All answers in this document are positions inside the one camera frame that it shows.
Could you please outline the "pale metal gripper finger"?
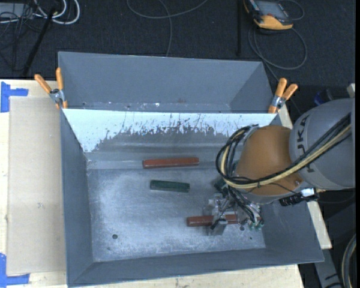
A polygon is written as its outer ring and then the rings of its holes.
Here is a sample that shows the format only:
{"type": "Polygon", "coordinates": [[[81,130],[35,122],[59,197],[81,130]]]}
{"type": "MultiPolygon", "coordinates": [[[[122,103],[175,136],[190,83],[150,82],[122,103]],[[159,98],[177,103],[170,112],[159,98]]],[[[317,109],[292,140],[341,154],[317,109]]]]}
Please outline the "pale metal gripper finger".
{"type": "Polygon", "coordinates": [[[219,236],[222,235],[228,226],[228,221],[224,217],[214,218],[212,224],[207,227],[208,236],[219,236]]]}
{"type": "Polygon", "coordinates": [[[227,199],[222,194],[214,194],[213,198],[208,200],[206,206],[203,207],[203,215],[217,216],[221,214],[226,207],[227,199]]]}

